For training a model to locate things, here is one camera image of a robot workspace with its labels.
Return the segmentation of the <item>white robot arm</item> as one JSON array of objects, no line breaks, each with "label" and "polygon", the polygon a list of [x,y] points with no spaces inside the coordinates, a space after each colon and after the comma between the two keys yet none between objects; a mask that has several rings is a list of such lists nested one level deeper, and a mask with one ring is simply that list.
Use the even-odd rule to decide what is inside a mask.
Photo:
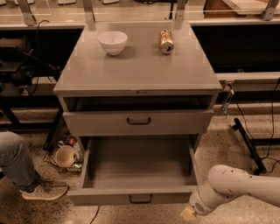
[{"label": "white robot arm", "polygon": [[218,206],[244,195],[280,207],[280,178],[256,176],[224,164],[215,165],[206,180],[192,192],[180,217],[193,221],[197,215],[207,216]]}]

